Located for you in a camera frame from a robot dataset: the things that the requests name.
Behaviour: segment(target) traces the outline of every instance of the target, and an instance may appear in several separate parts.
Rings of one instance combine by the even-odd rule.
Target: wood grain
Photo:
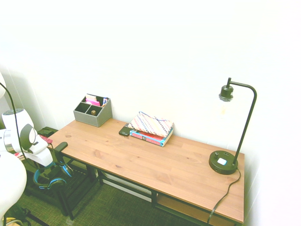
[[[210,168],[209,155],[223,148],[175,135],[160,147],[119,135],[124,124],[109,119],[98,128],[73,121],[50,138],[54,147],[67,142],[63,153],[72,158],[210,211],[239,177],[238,171],[221,175]],[[215,211],[240,223],[244,220],[244,159],[240,153],[240,181]]]

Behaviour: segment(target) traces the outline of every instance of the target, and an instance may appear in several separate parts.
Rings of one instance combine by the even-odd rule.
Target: shelf
[[[206,223],[207,223],[208,217],[210,215],[209,213],[207,213],[205,211],[196,209],[192,206],[186,205],[184,203],[178,202],[174,199],[168,198],[168,197],[166,197],[164,195],[160,195],[160,194],[158,194],[158,196],[157,196],[157,203],[163,207],[168,207],[169,209],[175,210],[176,212],[179,212],[181,214],[187,215],[196,220],[200,220],[200,221],[206,222]],[[210,225],[234,226],[235,224],[213,215],[210,219]]]

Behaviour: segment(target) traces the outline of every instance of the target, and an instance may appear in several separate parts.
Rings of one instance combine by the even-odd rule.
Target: lamp base
[[[212,152],[209,157],[210,167],[220,174],[229,175],[236,171],[238,166],[238,161],[236,160],[235,164],[234,155],[226,151],[215,151]]]

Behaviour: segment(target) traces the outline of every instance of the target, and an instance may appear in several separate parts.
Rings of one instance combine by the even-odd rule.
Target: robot
[[[5,86],[0,73],[0,98],[4,96]],[[38,135],[25,109],[6,111],[2,119],[6,129],[0,130],[0,226],[4,214],[21,197],[27,180],[23,163],[9,151],[22,152],[45,167],[53,163],[48,143]]]

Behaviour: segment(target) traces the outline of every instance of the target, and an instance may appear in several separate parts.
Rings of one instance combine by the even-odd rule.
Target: black lamp
[[[232,88],[232,86],[230,86],[230,84],[247,87],[247,88],[251,89],[254,93],[254,98],[253,98],[250,112],[249,112],[248,118],[246,120],[245,128],[244,128],[243,134],[241,135],[241,139],[240,139],[235,156],[226,151],[215,151],[215,152],[212,152],[209,157],[209,165],[211,166],[211,168],[214,171],[216,171],[220,174],[225,174],[225,175],[234,173],[238,167],[237,157],[238,157],[241,145],[243,143],[243,140],[244,140],[244,137],[246,134],[246,129],[248,127],[248,124],[249,124],[249,121],[250,121],[250,118],[251,118],[251,115],[252,115],[252,112],[254,109],[254,105],[255,105],[255,102],[257,99],[256,90],[252,86],[249,86],[249,85],[246,85],[243,83],[234,82],[234,81],[231,81],[231,78],[228,78],[227,85],[222,87],[221,93],[219,94],[219,97],[222,101],[229,102],[233,99],[233,96],[232,96],[233,88]]]

